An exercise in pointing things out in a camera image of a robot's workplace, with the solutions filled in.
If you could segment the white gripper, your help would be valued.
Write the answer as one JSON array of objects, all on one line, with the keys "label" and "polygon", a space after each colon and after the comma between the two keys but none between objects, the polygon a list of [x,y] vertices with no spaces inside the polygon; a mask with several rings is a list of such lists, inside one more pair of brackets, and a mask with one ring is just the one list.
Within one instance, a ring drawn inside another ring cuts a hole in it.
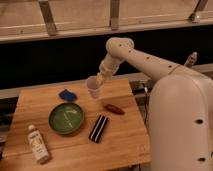
[{"label": "white gripper", "polygon": [[114,58],[104,58],[99,66],[100,73],[97,74],[96,78],[97,86],[100,87],[103,84],[104,78],[112,77],[118,71],[119,65],[120,62]]}]

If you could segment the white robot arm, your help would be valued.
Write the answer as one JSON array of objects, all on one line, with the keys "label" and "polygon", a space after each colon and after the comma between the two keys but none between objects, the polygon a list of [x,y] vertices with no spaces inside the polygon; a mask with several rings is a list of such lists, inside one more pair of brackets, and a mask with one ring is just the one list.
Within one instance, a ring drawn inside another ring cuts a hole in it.
[{"label": "white robot arm", "polygon": [[154,81],[149,96],[151,171],[213,171],[213,79],[139,51],[130,38],[106,42],[101,81],[127,62]]}]

